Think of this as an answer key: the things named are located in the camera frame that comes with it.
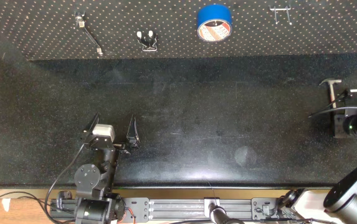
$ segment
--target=tape roll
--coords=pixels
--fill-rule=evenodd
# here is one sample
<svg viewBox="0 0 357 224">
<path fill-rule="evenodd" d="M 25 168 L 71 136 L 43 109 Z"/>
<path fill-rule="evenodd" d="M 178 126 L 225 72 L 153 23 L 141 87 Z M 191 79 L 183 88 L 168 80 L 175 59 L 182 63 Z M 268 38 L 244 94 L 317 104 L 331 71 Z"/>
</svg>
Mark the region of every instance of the tape roll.
<svg viewBox="0 0 357 224">
<path fill-rule="evenodd" d="M 232 33 L 232 18 L 229 9 L 222 5 L 202 8 L 198 13 L 198 36 L 205 41 L 217 42 Z"/>
</svg>

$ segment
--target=hammer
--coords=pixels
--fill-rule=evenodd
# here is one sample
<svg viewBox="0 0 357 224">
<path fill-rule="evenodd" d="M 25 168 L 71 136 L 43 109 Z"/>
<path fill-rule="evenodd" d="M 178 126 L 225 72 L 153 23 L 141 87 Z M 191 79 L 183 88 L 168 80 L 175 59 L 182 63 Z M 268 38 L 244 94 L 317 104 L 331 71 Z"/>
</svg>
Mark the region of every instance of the hammer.
<svg viewBox="0 0 357 224">
<path fill-rule="evenodd" d="M 335 84 L 335 83 L 341 83 L 341 80 L 339 80 L 339 79 L 334 79 L 334 78 L 327 78 L 327 79 L 324 79 L 321 83 L 320 83 L 320 85 L 322 84 L 322 83 L 328 83 L 328 85 L 329 85 L 329 90 L 330 90 L 330 100 L 331 100 L 331 102 L 333 102 L 334 100 L 335 100 L 335 92 L 334 92 L 334 90 L 333 90 L 333 84 Z M 333 103 L 332 104 L 332 108 L 336 108 L 336 103 Z"/>
</svg>

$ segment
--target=black tabletop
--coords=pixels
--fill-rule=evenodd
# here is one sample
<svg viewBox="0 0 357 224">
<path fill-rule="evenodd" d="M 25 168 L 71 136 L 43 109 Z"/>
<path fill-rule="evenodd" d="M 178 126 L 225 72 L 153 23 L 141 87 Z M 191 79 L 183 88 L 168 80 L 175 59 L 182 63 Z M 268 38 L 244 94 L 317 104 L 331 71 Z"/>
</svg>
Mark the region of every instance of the black tabletop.
<svg viewBox="0 0 357 224">
<path fill-rule="evenodd" d="M 0 187 L 48 187 L 96 112 L 117 141 L 137 119 L 141 147 L 120 157 L 117 187 L 326 187 L 357 166 L 356 140 L 334 139 L 328 114 L 307 118 L 329 103 L 323 79 L 357 88 L 357 54 L 28 62 L 11 52 L 0 44 Z"/>
</svg>

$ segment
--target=tape roll label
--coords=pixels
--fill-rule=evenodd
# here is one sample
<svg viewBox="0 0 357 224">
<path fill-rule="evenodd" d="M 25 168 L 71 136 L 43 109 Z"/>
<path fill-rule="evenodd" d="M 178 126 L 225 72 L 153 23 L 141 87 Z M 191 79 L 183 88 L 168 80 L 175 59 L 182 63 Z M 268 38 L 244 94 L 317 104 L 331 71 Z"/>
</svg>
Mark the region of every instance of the tape roll label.
<svg viewBox="0 0 357 224">
<path fill-rule="evenodd" d="M 229 36 L 231 27 L 226 21 L 219 19 L 205 22 L 199 28 L 199 36 L 206 41 L 220 41 Z"/>
</svg>

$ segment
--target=perforated board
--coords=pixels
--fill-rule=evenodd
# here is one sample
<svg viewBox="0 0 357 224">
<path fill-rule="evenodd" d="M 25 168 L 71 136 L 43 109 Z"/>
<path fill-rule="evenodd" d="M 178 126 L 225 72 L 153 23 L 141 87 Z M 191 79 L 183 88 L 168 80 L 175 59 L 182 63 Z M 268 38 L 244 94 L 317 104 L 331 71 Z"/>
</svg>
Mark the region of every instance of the perforated board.
<svg viewBox="0 0 357 224">
<path fill-rule="evenodd" d="M 231 10 L 233 32 L 222 42 L 197 36 L 198 11 L 210 4 Z M 279 11 L 278 24 L 269 6 Z M 75 11 L 103 47 L 102 58 L 225 57 L 357 53 L 357 1 L 0 1 L 0 32 L 29 60 L 98 58 L 76 26 Z M 137 31 L 153 30 L 158 51 L 142 52 Z"/>
</svg>

